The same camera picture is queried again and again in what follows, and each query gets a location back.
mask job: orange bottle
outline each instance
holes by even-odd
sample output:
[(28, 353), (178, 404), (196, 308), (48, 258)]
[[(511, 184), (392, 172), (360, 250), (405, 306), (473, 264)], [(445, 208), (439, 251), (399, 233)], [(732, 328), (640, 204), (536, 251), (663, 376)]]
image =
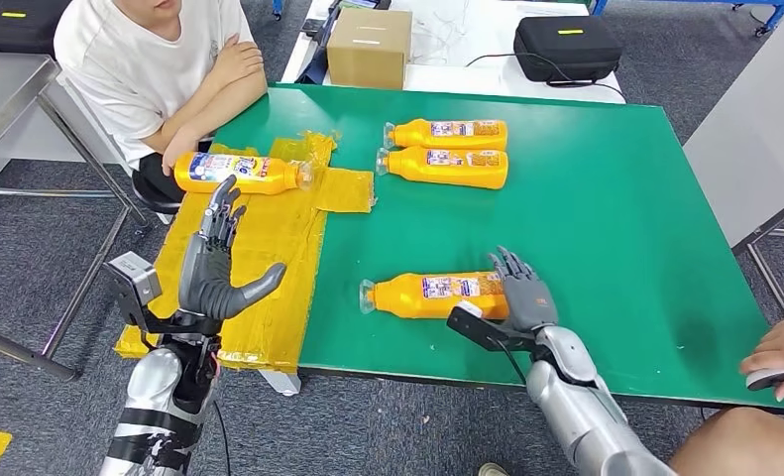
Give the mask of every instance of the orange bottle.
[(377, 151), (377, 175), (397, 174), (413, 181), (450, 183), (499, 189), (508, 176), (508, 155), (502, 151), (423, 149)]
[(270, 157), (188, 152), (175, 163), (175, 181), (182, 190), (210, 193), (225, 177), (237, 177), (241, 193), (274, 195), (312, 184), (308, 162), (286, 162)]
[(503, 284), (495, 272), (406, 273), (384, 283), (360, 283), (360, 310), (364, 314), (379, 309), (398, 317), (446, 319), (461, 300), (479, 307), (485, 319), (508, 317)]
[(505, 150), (508, 127), (505, 121), (425, 121), (415, 119), (396, 126), (386, 123), (383, 147), (421, 146), (428, 149)]

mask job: black case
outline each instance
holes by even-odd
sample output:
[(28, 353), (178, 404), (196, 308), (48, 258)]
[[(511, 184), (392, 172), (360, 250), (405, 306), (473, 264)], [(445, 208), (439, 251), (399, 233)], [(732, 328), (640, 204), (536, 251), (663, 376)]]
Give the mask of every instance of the black case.
[[(514, 52), (532, 81), (592, 81), (619, 67), (622, 46), (601, 17), (527, 17), (514, 35)], [(558, 65), (564, 77), (549, 61)]]
[(53, 37), (70, 0), (0, 0), (0, 52), (56, 57)]

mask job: shoe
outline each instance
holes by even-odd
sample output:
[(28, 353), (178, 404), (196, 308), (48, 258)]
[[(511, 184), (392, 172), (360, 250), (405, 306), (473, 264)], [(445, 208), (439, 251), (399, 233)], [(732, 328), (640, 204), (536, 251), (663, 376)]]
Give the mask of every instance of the shoe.
[(497, 463), (485, 463), (479, 468), (479, 476), (508, 476)]

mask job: green table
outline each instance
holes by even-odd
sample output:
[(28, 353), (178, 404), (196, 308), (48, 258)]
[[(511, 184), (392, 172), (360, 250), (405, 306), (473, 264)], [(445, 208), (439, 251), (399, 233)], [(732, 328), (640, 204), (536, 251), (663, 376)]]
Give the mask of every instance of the green table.
[(377, 177), (371, 214), (329, 214), (301, 368), (520, 385), (503, 354), (442, 320), (358, 307), (362, 279), (486, 270), (505, 245), (549, 284), (613, 393), (784, 410), (738, 374), (765, 319), (659, 107), (290, 84), (216, 140), (264, 150), (335, 131), (331, 165), (371, 170), (384, 123), (417, 117), (504, 119), (505, 187)]

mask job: man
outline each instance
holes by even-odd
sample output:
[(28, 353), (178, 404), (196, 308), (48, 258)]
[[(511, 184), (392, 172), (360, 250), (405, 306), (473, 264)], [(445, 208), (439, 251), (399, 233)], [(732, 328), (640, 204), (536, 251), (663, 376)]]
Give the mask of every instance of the man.
[[(739, 370), (747, 375), (777, 368), (784, 368), (784, 320), (762, 337)], [(784, 399), (784, 382), (774, 394)], [(784, 476), (784, 418), (748, 407), (718, 412), (687, 438), (669, 464), (681, 476)], [(479, 476), (507, 473), (487, 463)]]
[(178, 156), (267, 91), (239, 0), (73, 0), (55, 47), (132, 169), (175, 201)]

